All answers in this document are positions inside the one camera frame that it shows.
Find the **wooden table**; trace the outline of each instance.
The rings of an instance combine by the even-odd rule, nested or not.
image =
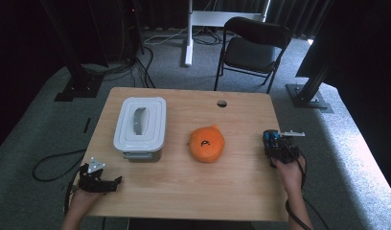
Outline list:
[[[132,163],[113,146],[117,119],[128,97],[162,97],[167,130],[162,157]],[[219,100],[226,107],[217,105]],[[215,163],[192,157],[187,142],[199,127],[218,125],[225,148]],[[262,133],[279,129],[270,97],[262,93],[113,88],[82,163],[104,162],[102,180],[122,176],[114,193],[89,216],[287,221],[287,199],[265,158]]]

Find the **chair seat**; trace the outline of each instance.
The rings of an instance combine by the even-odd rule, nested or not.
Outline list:
[[[233,37],[226,49],[224,62],[231,67],[268,73],[275,68],[275,58],[274,47]]]

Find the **chair backrest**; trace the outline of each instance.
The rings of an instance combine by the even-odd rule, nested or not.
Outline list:
[[[287,27],[239,16],[229,19],[224,25],[224,31],[231,31],[254,43],[281,49],[286,49],[291,42],[291,32]]]

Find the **gray carpet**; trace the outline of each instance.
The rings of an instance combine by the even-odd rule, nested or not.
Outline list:
[[[171,32],[154,31],[145,36],[168,33]],[[198,38],[213,41],[209,37]],[[220,46],[195,42],[191,67],[183,66],[182,39],[147,47],[153,53],[149,75],[157,88],[213,89]],[[305,198],[330,229],[391,229],[391,190],[337,90],[326,84],[319,90],[333,113],[296,108],[292,104],[285,85],[307,81],[295,75],[309,47],[305,40],[291,41],[270,92],[281,130],[306,133],[306,137],[295,138],[308,158]],[[147,66],[150,50],[146,49],[138,58]],[[104,70],[97,65],[85,67]],[[107,75],[97,98],[74,99],[69,103],[54,102],[70,78],[67,69],[60,69],[47,80],[0,148],[0,229],[59,229],[64,195],[73,174],[40,182],[32,177],[34,166],[49,155],[86,149],[109,90],[114,86],[142,87],[143,76],[144,70],[136,63],[127,72]],[[227,72],[219,81],[218,90],[264,93],[266,88],[260,86],[257,78]],[[57,177],[82,155],[83,152],[45,161],[36,174],[46,179]],[[315,229],[325,229],[310,207],[309,212]],[[87,217],[82,228],[101,229],[102,220]],[[128,218],[107,218],[105,229],[127,229],[128,221]],[[286,223],[278,222],[252,224],[258,230],[288,228]]]

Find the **black stand base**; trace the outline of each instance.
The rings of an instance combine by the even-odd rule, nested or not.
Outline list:
[[[104,76],[90,76],[90,81],[82,88],[76,88],[73,77],[68,81],[62,93],[58,93],[55,102],[72,102],[74,98],[95,98],[100,90]]]
[[[330,104],[324,102],[320,92],[317,92],[309,102],[299,100],[297,96],[303,87],[304,84],[286,84],[286,88],[295,107],[318,108],[322,113],[334,113]]]

